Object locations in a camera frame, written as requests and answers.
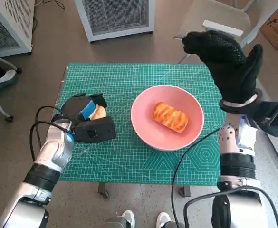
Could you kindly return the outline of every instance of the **black cable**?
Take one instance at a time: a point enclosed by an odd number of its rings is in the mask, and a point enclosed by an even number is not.
[[[172,193],[171,193],[171,201],[172,201],[172,209],[173,209],[173,216],[175,218],[175,222],[176,222],[176,225],[177,225],[177,228],[180,228],[180,225],[179,225],[179,221],[177,219],[177,214],[176,214],[176,211],[175,211],[175,205],[174,205],[174,202],[173,202],[173,187],[175,185],[175,180],[176,180],[176,176],[177,176],[177,173],[178,173],[178,170],[182,164],[182,161],[185,157],[185,155],[187,154],[188,151],[190,151],[190,149],[192,149],[193,147],[195,147],[196,145],[198,145],[199,143],[201,143],[203,140],[205,140],[206,138],[210,137],[212,134],[216,133],[217,131],[219,131],[220,128],[212,131],[211,133],[207,134],[206,136],[204,136],[203,138],[199,139],[197,142],[195,142],[193,145],[191,145],[186,151],[185,153],[183,154],[183,156],[181,157],[180,161],[179,161],[179,164],[176,168],[176,171],[175,171],[175,174],[173,176],[173,183],[172,183]]]
[[[41,106],[41,107],[38,109],[38,111],[36,112],[36,114],[35,114],[35,122],[38,121],[38,114],[39,114],[39,112],[40,112],[42,109],[44,109],[44,108],[53,108],[53,109],[58,110],[58,111],[61,112],[62,114],[64,114],[62,110],[60,110],[59,108],[56,108],[56,107],[54,107],[54,106],[49,106],[49,105],[47,105],[47,106]],[[38,138],[38,145],[39,145],[39,148],[41,149],[41,148],[42,148],[42,142],[41,142],[41,140],[40,140],[40,135],[39,135],[39,131],[38,131],[38,126],[37,126],[37,125],[36,125],[36,127],[35,127],[35,130],[36,130],[36,136],[37,136],[37,138]]]
[[[229,191],[222,191],[222,192],[216,192],[216,193],[207,194],[207,195],[204,195],[204,196],[199,196],[199,197],[196,197],[196,198],[188,201],[184,205],[184,208],[183,208],[183,216],[184,216],[184,221],[185,221],[185,228],[190,228],[190,225],[189,225],[189,222],[188,222],[188,217],[187,217],[187,208],[191,204],[193,204],[195,202],[198,202],[200,200],[204,200],[204,199],[210,198],[210,197],[228,195],[228,194],[235,193],[237,191],[244,190],[244,189],[253,189],[253,190],[260,191],[268,199],[268,201],[269,201],[269,203],[270,203],[270,205],[271,205],[271,207],[273,209],[273,213],[274,213],[274,216],[275,216],[276,224],[277,224],[277,227],[278,227],[278,213],[276,211],[275,205],[274,205],[271,197],[264,190],[262,190],[260,188],[253,187],[253,186],[241,186],[241,187],[229,190]]]
[[[43,3],[49,3],[49,2],[55,2],[60,8],[62,8],[63,10],[65,9],[64,4],[61,3],[60,1],[51,0],[51,1],[44,1]]]
[[[36,18],[34,16],[33,16],[33,22],[35,22],[35,26],[33,26],[32,33],[34,33],[36,28],[38,27],[38,20],[36,20]]]
[[[51,123],[51,122],[48,122],[48,121],[37,121],[37,122],[35,122],[30,128],[30,136],[29,136],[30,151],[31,151],[31,156],[32,156],[33,162],[35,161],[35,154],[34,154],[34,149],[33,149],[33,131],[34,131],[34,128],[39,124],[48,124],[48,125],[54,126],[58,129],[62,130],[63,132],[66,132],[66,133],[69,133],[69,134],[74,134],[73,132],[68,131],[67,129],[65,129],[65,128],[63,128],[63,127],[61,127],[61,126],[59,126],[55,123]]]

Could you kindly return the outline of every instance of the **floor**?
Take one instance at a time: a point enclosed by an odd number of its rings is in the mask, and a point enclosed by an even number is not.
[[[87,41],[74,2],[62,2],[65,10],[55,3],[36,8],[38,27],[33,37],[32,55],[6,58],[22,67],[23,74],[15,86],[0,92],[0,103],[15,116],[13,123],[4,122],[0,116],[0,214],[31,166],[28,137],[35,112],[42,105],[55,104],[69,62],[176,63],[183,56],[181,44],[172,37],[187,10],[188,0],[157,0],[153,35],[133,35],[93,45]],[[261,43],[265,49],[260,80],[271,97],[278,100],[278,52],[262,34],[258,34],[255,43]],[[245,48],[246,52],[253,44]],[[200,61],[191,57],[189,62]],[[51,114],[51,111],[45,111],[41,119],[49,120]],[[259,179],[278,209],[278,157],[262,132],[258,133],[255,151]],[[105,219],[126,209],[134,211],[136,227],[154,227],[161,211],[172,216],[170,186],[111,184],[108,188],[111,198],[104,200],[96,193],[96,183],[59,182],[48,206],[49,227],[99,227]],[[192,196],[212,191],[216,188],[192,187]],[[186,200],[176,197],[181,221]],[[211,227],[211,200],[195,205],[189,216],[193,227]],[[271,212],[268,217],[269,227],[275,227]]]

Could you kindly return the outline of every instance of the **blue label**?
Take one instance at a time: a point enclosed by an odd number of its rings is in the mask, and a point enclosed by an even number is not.
[[[96,105],[95,103],[91,100],[85,108],[83,108],[83,110],[81,111],[81,114],[84,118],[84,120],[88,119],[89,116],[94,112],[94,110],[96,109]]]

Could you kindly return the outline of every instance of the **shoe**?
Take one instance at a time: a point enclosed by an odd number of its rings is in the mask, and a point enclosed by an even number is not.
[[[17,74],[15,70],[8,70],[3,77],[0,77],[0,89],[15,84],[17,82]]]
[[[122,217],[126,219],[132,228],[135,226],[134,213],[131,210],[126,210],[123,212]]]
[[[161,212],[157,218],[156,228],[161,228],[168,221],[171,221],[171,217],[166,212]]]

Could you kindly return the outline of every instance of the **black glove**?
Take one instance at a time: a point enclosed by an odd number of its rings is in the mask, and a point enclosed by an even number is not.
[[[209,68],[225,101],[242,104],[255,94],[262,65],[262,46],[257,44],[246,58],[234,38],[223,32],[190,32],[182,39],[184,51],[197,54]]]

